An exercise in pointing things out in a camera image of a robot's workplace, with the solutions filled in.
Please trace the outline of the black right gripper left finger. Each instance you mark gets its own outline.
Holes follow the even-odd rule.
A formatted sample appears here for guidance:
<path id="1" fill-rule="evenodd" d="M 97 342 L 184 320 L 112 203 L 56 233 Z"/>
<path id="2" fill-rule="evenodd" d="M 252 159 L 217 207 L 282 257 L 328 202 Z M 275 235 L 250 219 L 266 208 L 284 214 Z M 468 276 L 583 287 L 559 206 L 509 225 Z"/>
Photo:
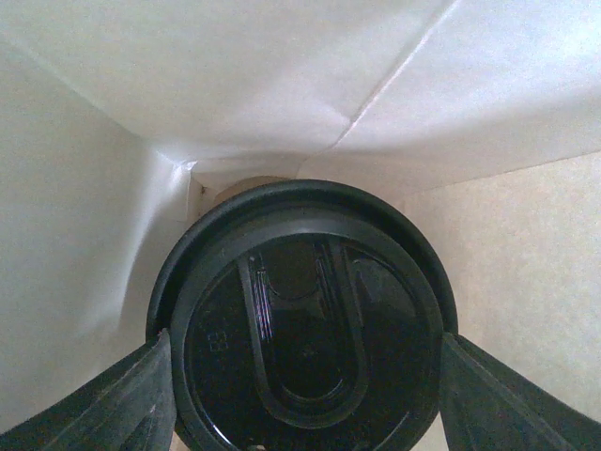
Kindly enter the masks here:
<path id="1" fill-rule="evenodd" d="M 167 450 L 177 409 L 162 330 L 52 407 L 1 435 L 3 450 Z"/>

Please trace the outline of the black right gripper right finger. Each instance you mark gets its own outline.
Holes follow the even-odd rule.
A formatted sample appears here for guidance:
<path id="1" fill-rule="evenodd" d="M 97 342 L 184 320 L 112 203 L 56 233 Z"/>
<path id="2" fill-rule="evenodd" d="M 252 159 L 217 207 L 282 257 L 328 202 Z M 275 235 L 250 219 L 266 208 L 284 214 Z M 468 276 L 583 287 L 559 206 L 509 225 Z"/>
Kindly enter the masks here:
<path id="1" fill-rule="evenodd" d="M 465 337 L 442 338 L 440 415 L 451 450 L 598 450 L 600 424 Z"/>

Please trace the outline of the black plastic cup lid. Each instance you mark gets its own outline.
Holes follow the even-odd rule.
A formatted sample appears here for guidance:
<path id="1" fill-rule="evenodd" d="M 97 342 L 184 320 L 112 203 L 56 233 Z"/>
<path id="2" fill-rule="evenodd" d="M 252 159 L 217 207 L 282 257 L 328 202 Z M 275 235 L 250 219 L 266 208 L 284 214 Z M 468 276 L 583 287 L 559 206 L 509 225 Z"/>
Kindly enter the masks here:
<path id="1" fill-rule="evenodd" d="M 210 210 L 159 272 L 192 450 L 409 450 L 439 411 L 455 296 L 421 231 L 378 197 L 275 182 Z"/>

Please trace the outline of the cream paper bag with handles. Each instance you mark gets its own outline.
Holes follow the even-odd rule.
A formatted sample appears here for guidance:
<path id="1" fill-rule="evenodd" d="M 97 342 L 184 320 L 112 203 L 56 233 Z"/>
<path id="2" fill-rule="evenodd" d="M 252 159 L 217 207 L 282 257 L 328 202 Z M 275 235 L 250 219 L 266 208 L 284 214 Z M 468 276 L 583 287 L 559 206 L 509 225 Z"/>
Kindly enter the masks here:
<path id="1" fill-rule="evenodd" d="M 5 1 L 1 427 L 145 340 L 177 239 L 248 179 L 401 210 L 459 328 L 600 415 L 596 1 Z"/>

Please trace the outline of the brown cardboard cup carrier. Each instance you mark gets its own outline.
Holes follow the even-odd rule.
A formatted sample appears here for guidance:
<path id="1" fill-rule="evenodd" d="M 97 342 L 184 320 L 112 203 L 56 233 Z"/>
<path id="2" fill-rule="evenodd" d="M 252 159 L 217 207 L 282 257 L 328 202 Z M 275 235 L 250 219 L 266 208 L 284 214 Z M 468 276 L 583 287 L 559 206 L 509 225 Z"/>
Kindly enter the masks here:
<path id="1" fill-rule="evenodd" d="M 272 183 L 279 182 L 279 181 L 285 181 L 285 180 L 287 180 L 287 178 L 275 177 L 275 176 L 257 176 L 257 177 L 242 179 L 242 180 L 234 183 L 233 185 L 225 188 L 224 190 L 220 191 L 215 196 L 215 201 L 223 202 L 232 196 L 244 193 L 253 188 L 272 184 Z"/>

